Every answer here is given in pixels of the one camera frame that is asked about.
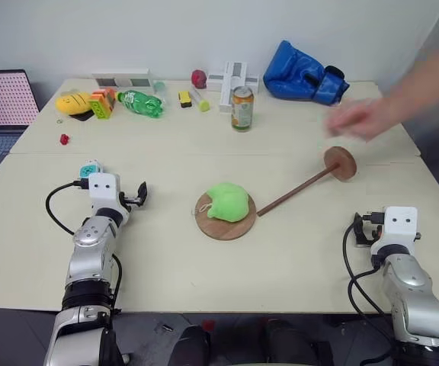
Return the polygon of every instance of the green plastic bottle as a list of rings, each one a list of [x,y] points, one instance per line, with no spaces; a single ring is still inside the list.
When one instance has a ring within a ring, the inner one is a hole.
[[[129,90],[118,93],[118,101],[130,111],[144,114],[152,118],[158,118],[162,114],[162,101],[152,95]]]

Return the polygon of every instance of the white wall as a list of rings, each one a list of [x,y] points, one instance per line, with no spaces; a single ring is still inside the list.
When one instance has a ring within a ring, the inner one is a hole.
[[[414,60],[439,0],[0,0],[0,69],[25,68],[40,100],[68,75],[247,61],[263,74],[282,39],[350,80],[388,85]]]

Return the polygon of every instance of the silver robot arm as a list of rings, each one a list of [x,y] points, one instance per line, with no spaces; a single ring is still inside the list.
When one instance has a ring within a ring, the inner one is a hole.
[[[415,240],[421,238],[418,211],[388,207],[367,216],[383,225],[373,234],[370,253],[373,266],[383,269],[383,289],[392,304],[396,364],[439,364],[439,301],[414,257]]]
[[[118,175],[92,173],[83,188],[91,196],[92,216],[72,237],[74,252],[67,271],[62,311],[56,315],[45,366],[122,366],[122,356],[112,329],[120,275],[111,288],[114,250],[131,206],[141,206],[147,195],[145,182],[137,197],[124,197]]]

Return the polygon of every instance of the black cable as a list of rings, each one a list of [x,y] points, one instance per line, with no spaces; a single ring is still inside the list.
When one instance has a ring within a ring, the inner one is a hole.
[[[121,266],[121,262],[120,262],[119,258],[115,254],[113,254],[113,259],[118,266],[118,279],[116,281],[116,286],[114,287],[114,293],[113,293],[113,308],[114,308],[114,304],[116,303],[116,299],[118,298],[118,293],[120,292],[120,284],[121,284],[121,276],[123,275],[123,267]]]
[[[384,320],[390,325],[389,321],[386,318],[386,314],[380,309],[380,307],[377,306],[377,304],[367,295],[367,293],[364,291],[364,289],[358,284],[358,279],[372,275],[375,272],[379,270],[379,268],[374,268],[369,271],[362,272],[360,274],[354,275],[354,272],[351,270],[350,262],[348,261],[348,255],[347,255],[347,239],[348,235],[350,234],[350,231],[353,229],[355,225],[355,222],[353,222],[345,231],[343,235],[343,259],[345,266],[347,267],[348,274],[350,275],[350,282],[348,283],[348,299],[350,300],[350,303],[352,307],[357,311],[357,313],[368,323],[370,324],[377,332],[379,332],[389,343],[390,349],[386,351],[384,354],[375,357],[375,358],[369,358],[366,360],[363,360],[360,363],[360,366],[364,366],[366,364],[375,364],[378,362],[381,362],[388,358],[392,353],[394,349],[394,342],[392,340],[392,337],[388,335],[383,329],[381,329],[376,323],[374,323],[372,320],[369,319],[367,315],[358,307],[358,305],[355,303],[355,300],[353,298],[352,290],[353,286],[355,285],[357,289],[360,291],[360,293],[364,296],[364,298],[370,303],[370,305],[373,306],[375,310],[384,318]]]
[[[57,193],[58,191],[61,191],[62,189],[66,189],[68,187],[72,187],[77,185],[75,183],[75,181],[73,181],[72,183],[67,183],[66,185],[61,185],[60,187],[55,188],[53,191],[51,191],[49,193],[48,196],[46,196],[46,200],[45,200],[45,208],[46,208],[46,212],[49,214],[50,218],[57,224],[59,225],[64,231],[66,231],[67,233],[69,233],[70,235],[74,235],[74,232],[72,230],[70,230],[67,226],[65,226],[63,223],[61,223],[53,214],[52,209],[50,208],[50,200],[52,199],[52,196]]]

